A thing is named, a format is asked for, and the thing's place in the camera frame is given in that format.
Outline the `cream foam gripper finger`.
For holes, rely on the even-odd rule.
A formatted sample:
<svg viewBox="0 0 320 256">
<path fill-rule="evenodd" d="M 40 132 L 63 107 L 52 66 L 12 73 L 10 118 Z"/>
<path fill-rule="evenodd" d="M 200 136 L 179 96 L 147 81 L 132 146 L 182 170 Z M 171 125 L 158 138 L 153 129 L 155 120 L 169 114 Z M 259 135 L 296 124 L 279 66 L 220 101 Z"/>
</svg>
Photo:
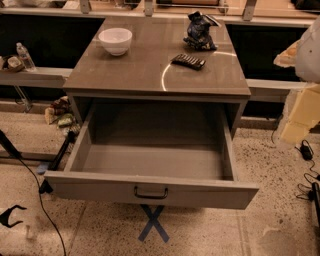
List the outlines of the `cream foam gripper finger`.
<svg viewBox="0 0 320 256">
<path fill-rule="evenodd" d="M 296 64 L 297 46 L 299 41 L 291 44 L 286 50 L 276 56 L 273 63 L 279 67 L 294 67 Z"/>
<path fill-rule="evenodd" d="M 320 84 L 308 83 L 298 92 L 280 138 L 291 144 L 302 141 L 320 122 Z"/>
</svg>

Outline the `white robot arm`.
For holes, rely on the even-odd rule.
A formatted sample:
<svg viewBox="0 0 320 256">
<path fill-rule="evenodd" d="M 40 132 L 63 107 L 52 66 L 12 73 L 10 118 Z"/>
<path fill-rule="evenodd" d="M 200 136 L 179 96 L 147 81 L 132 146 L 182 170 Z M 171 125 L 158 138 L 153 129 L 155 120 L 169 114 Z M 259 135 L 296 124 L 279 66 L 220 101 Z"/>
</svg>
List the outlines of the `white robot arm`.
<svg viewBox="0 0 320 256">
<path fill-rule="evenodd" d="M 276 56 L 274 64 L 294 67 L 296 76 L 306 82 L 306 86 L 297 93 L 280 135 L 283 141 L 296 144 L 320 122 L 320 17 L 299 40 Z"/>
</svg>

